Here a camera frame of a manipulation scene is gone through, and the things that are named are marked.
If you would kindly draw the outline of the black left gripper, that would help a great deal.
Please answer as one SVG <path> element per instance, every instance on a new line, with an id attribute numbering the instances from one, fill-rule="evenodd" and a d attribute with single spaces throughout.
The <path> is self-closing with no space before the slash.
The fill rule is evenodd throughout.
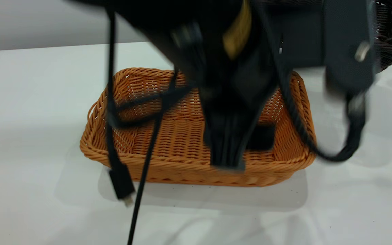
<path id="1" fill-rule="evenodd" d="M 282 21 L 321 10 L 320 5 L 171 5 L 170 40 L 191 85 L 172 89 L 176 104 L 199 89 L 205 116 L 204 141 L 211 166 L 244 171 L 244 152 L 273 148 L 275 124 L 258 124 L 264 104 L 278 85 L 262 21 Z"/>

